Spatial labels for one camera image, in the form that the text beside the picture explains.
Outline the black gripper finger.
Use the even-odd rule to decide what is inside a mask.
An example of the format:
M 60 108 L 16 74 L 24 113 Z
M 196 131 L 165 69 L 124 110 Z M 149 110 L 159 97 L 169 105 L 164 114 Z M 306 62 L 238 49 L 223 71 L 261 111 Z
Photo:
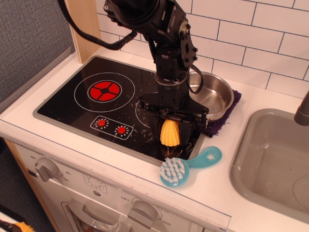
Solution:
M 186 120 L 180 122 L 180 124 L 179 124 L 180 143 L 181 143 L 182 146 L 187 145 L 189 143 L 193 129 L 194 129 L 194 123 L 193 122 L 186 121 Z
M 152 115 L 150 113 L 147 113 L 147 118 L 154 139 L 161 143 L 161 131 L 165 119 L 160 116 Z

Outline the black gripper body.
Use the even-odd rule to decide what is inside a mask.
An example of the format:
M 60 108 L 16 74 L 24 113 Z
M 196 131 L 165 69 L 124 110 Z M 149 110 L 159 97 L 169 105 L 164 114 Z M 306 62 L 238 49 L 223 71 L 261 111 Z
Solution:
M 178 122 L 182 128 L 206 128 L 208 108 L 193 100 L 190 94 L 197 94 L 200 88 L 193 90 L 189 77 L 175 80 L 155 77 L 157 92 L 138 95 L 140 108 L 146 112 L 150 128 L 161 128 L 165 119 Z

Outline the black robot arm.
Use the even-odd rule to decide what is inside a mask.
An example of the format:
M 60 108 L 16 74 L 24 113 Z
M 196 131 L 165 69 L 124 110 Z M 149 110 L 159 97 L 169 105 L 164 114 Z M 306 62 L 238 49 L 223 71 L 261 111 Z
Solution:
M 174 0 L 107 0 L 104 10 L 113 22 L 142 34 L 149 44 L 158 91 L 140 94 L 138 99 L 153 136 L 162 135 L 163 121 L 169 119 L 179 123 L 180 144 L 188 144 L 193 130 L 206 127 L 209 110 L 189 96 L 202 89 L 191 89 L 190 70 L 202 73 L 193 64 L 197 48 L 186 13 Z

